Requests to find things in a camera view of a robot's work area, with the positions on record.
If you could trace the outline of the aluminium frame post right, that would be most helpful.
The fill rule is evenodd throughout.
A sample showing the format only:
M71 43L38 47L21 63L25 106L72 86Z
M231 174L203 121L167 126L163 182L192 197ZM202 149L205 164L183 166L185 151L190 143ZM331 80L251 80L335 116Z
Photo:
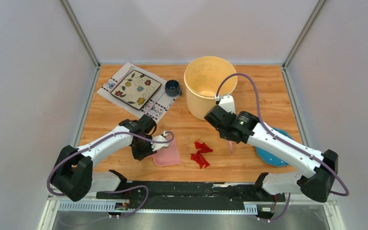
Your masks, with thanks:
M324 8L324 6L326 5L327 2L328 2L328 0L318 0L316 2L312 12L310 13L310 15L309 15L307 21L305 22L300 34L298 35L294 45L292 46L289 54L287 55L285 61L282 64L283 70L286 70L290 66L294 56L296 55L296 53L299 50L299 47L304 42L304 39L306 38L306 36L310 32L311 28L313 27L314 23L316 22L317 18L321 14L321 11L323 10L323 8Z

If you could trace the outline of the aluminium frame post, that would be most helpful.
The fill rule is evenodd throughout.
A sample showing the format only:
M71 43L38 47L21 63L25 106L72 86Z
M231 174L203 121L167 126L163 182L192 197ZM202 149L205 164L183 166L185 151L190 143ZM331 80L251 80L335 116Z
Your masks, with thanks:
M76 14L74 13L74 10L73 10L70 2L68 0L59 0L59 3L63 7L66 16L70 20L70 23L71 23L72 27L74 28L75 32L77 33L77 36L79 37L79 40L80 40L82 46L84 47L86 53L88 54L89 58L91 59L91 62L94 64L96 69L99 69L101 64L98 61L98 58L95 55L94 50L93 50L92 46L90 45L90 43L89 43L89 41L88 41L81 25L79 23L79 20L78 20Z
M321 11L323 10L323 8L324 8L324 6L326 5L327 2L328 2L328 0L318 0L316 2L312 12L310 13L310 15L309 15L307 21L305 22L300 34L298 35L294 45L292 46L289 54L287 55L285 61L282 64L283 70L286 70L290 66L294 56L296 55L296 53L299 50L299 47L304 42L304 39L306 38L306 36L310 32L311 28L313 27L314 23L316 22L317 18L321 14Z

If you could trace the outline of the dark blue cup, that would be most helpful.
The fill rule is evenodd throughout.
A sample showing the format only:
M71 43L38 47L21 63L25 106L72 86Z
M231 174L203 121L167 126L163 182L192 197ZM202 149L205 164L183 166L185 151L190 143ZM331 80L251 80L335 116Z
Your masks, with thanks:
M177 80L168 80L165 83L165 93L170 97L181 96L182 89Z

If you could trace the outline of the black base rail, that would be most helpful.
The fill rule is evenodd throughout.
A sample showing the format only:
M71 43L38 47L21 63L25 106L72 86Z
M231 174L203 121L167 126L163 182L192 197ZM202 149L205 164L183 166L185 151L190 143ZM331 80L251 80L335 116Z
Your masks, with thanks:
M245 202L262 202L272 206L274 202L285 202L286 197L270 195L257 189L253 183L224 182L167 182L167 181L127 181L117 190L127 190L121 194L98 192L97 199L119 199L130 202L129 208L162 210L242 210Z

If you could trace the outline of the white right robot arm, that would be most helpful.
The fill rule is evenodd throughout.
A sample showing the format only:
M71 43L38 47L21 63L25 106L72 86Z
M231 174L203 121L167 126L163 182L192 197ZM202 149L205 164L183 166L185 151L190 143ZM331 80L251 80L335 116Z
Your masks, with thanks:
M303 146L282 135L249 112L237 115L213 106L204 117L225 140L261 148L297 169L289 173L262 173L255 182L254 194L265 201L280 193L304 194L324 203L328 200L338 172L338 154Z

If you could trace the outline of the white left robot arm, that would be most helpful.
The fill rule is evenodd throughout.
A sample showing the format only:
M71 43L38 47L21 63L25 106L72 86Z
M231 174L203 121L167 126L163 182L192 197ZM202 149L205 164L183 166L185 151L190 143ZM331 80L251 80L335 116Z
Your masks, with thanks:
M99 177L100 185L94 186L93 169L111 154L124 147L130 147L135 160L156 153L151 136L157 129L156 122L148 115L138 120L126 119L108 134L94 142L74 148L62 148L46 186L55 196L66 196L76 202L88 193L109 191L116 199L127 194L127 185L115 173Z

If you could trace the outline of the aluminium frame post left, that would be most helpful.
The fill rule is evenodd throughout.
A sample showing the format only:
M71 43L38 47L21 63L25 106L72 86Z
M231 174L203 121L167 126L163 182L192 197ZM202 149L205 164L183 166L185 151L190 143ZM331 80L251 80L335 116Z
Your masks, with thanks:
M88 54L89 58L91 59L91 62L94 64L96 69L99 69L101 64L98 61L98 58L95 55L94 50L93 50L92 46L90 45L90 43L89 43L89 41L88 41L81 25L79 23L79 20L78 20L76 14L74 13L74 10L73 10L70 2L68 0L59 0L59 3L63 7L66 16L70 20L70 23L71 23L72 27L74 28L75 32L77 33L77 36L79 37L79 40L80 40L82 46L84 47L86 53Z

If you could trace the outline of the floral square plate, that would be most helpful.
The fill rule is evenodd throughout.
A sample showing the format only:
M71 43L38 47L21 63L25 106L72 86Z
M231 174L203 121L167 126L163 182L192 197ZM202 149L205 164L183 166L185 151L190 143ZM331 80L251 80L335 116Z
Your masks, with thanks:
M160 87L161 82L142 72L131 70L110 94L132 108L141 110Z

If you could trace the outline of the blue polka dot plate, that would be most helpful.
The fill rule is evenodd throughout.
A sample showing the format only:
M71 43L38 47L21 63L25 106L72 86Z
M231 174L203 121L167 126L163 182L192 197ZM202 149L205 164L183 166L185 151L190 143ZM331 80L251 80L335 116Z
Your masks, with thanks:
M293 139L291 135L289 135L286 131L273 127L273 130L286 136L287 138ZM287 162L273 155L272 153L262 149L260 147L255 147L256 154L267 164L275 166L275 167L285 167L289 166Z

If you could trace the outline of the pink dustpan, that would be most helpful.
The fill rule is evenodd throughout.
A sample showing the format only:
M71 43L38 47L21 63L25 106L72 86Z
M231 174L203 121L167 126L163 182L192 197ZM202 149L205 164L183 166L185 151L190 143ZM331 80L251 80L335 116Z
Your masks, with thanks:
M153 162L160 167L182 163L176 140L169 142L168 147L163 147L152 155Z

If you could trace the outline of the red paper scrap long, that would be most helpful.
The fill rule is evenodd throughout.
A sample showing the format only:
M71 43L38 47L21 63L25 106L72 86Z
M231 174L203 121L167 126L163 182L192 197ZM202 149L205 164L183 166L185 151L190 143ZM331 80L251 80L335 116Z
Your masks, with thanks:
M205 159L202 154L213 152L213 149L211 149L206 143L200 143L198 141L195 141L194 145L197 149L197 152L192 153L190 159L192 161L195 161L199 165L200 169L207 168L210 163Z

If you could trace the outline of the pink hand brush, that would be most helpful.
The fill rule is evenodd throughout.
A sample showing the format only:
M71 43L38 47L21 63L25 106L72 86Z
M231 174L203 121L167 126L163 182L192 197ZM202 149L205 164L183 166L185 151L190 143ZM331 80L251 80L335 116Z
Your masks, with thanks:
M232 141L228 141L228 147L230 149L230 154L232 155L234 153L234 148L233 148L233 142Z

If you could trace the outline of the cream plastic bucket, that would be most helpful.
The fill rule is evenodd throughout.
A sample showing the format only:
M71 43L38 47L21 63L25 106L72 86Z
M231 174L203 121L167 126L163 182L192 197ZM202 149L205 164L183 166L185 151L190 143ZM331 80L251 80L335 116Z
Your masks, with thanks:
M237 86L237 77L227 80L218 89L226 77L236 73L235 67L227 60L205 56L193 60L185 69L184 84L187 107L190 113L203 120L207 112L215 105L215 95L231 94Z

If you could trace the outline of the patterned white placemat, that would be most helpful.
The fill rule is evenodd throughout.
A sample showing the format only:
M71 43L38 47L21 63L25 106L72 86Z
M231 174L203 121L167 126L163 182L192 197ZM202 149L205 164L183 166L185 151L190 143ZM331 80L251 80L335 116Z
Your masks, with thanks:
M131 70L137 70L161 82L161 87L141 110L132 108L131 106L127 105L126 103L122 102L121 100L115 98L110 94L110 91L116 86L116 84L119 83L119 81L122 80L122 78L125 77ZM107 82L103 86L100 87L97 93L109 102L126 110L137 118L140 118L143 115L148 115L158 123L172 107L174 102L179 98L179 96L170 97L165 93L166 82L167 80L147 70L141 69L131 63L126 63L120 70L116 72L116 74L114 74L109 80L107 80Z

